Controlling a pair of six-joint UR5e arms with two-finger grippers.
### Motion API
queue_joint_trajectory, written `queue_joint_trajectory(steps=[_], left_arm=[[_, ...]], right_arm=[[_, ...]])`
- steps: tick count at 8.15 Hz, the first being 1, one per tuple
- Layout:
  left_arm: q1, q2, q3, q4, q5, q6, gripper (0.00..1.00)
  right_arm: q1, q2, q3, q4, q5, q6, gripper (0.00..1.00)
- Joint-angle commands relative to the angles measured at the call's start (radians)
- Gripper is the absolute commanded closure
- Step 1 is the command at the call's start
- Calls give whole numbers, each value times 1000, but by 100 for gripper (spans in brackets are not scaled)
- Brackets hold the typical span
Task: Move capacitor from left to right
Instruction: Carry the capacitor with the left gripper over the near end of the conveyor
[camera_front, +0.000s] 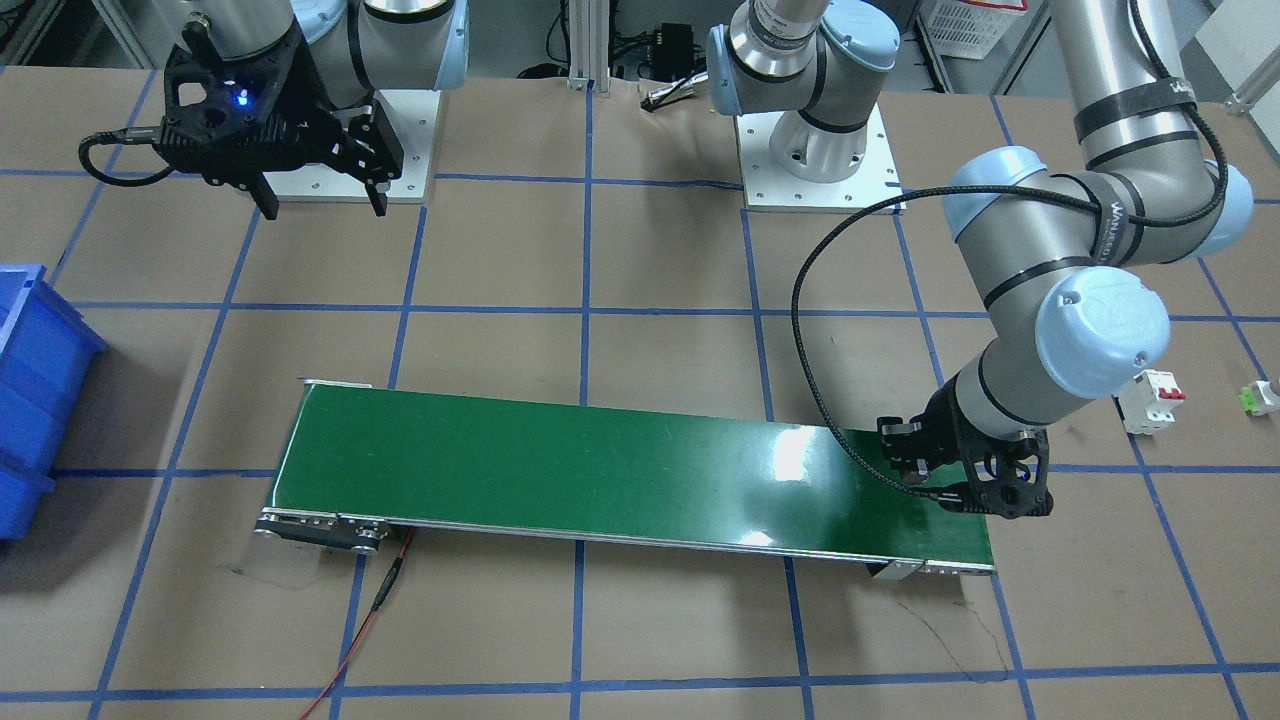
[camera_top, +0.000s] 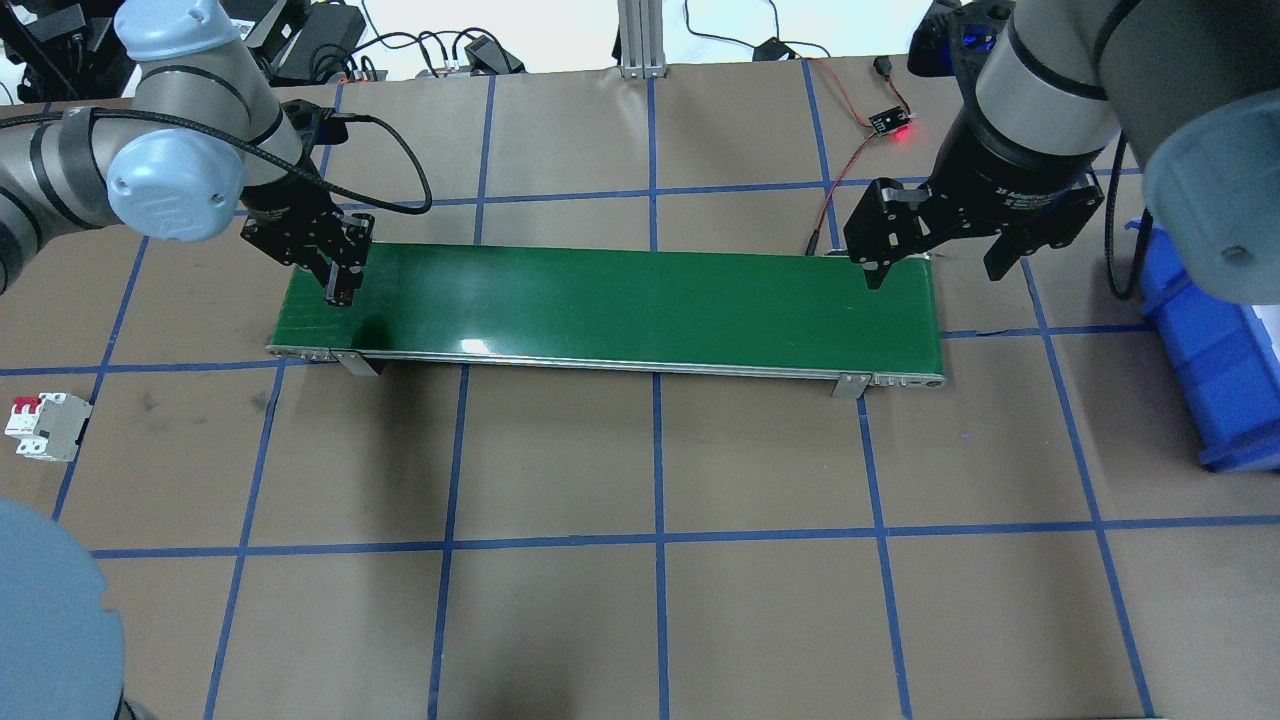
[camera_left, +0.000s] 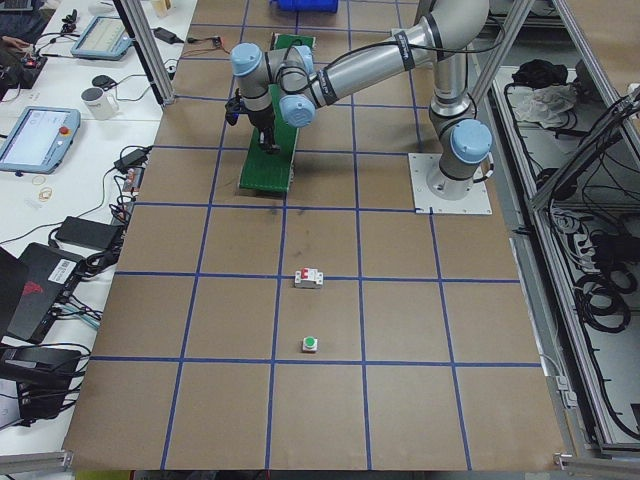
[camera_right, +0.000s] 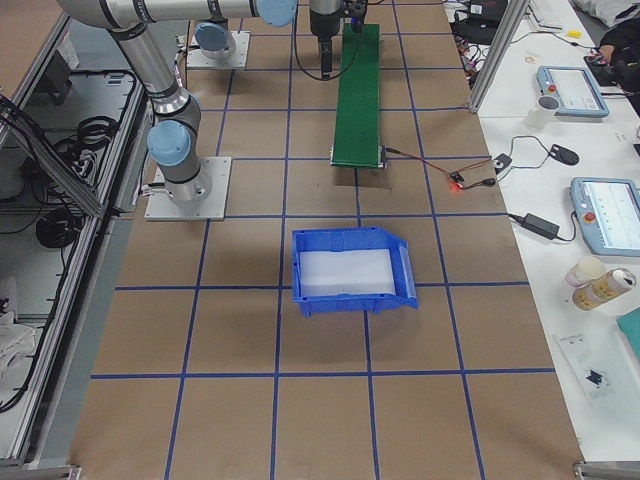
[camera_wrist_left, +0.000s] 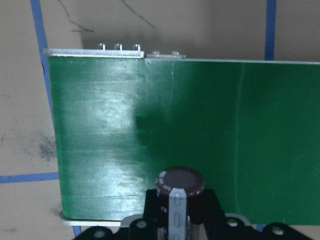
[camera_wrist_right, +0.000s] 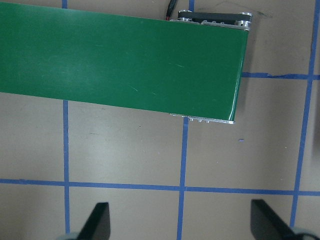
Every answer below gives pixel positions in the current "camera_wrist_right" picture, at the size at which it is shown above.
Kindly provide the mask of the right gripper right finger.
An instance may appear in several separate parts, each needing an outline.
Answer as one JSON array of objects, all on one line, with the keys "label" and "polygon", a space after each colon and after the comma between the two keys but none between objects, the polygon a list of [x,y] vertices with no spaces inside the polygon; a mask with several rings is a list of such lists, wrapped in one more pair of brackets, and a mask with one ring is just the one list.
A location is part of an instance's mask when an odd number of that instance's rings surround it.
[{"label": "right gripper right finger", "polygon": [[250,231],[255,240],[299,239],[263,199],[250,202]]}]

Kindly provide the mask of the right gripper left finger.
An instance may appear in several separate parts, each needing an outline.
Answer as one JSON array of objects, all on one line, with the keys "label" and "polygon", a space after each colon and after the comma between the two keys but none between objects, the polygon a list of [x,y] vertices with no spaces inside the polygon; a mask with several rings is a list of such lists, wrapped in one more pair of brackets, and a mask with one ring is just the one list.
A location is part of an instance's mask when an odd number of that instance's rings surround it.
[{"label": "right gripper left finger", "polygon": [[110,209],[108,202],[95,205],[82,230],[79,240],[108,240],[111,236]]}]

